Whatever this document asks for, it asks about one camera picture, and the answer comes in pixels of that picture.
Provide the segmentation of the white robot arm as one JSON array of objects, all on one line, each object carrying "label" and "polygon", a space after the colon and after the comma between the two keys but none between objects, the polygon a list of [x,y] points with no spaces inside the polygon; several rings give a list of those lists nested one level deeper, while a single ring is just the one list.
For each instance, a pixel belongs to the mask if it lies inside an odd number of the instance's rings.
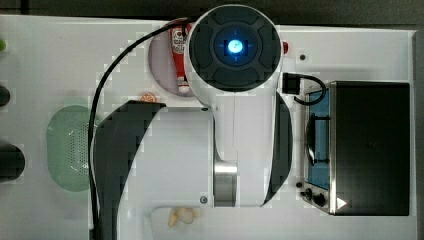
[{"label": "white robot arm", "polygon": [[193,106],[130,100],[97,127],[95,240],[153,240],[158,208],[262,207],[286,180],[292,123],[272,21],[243,5],[206,12],[184,70]]}]

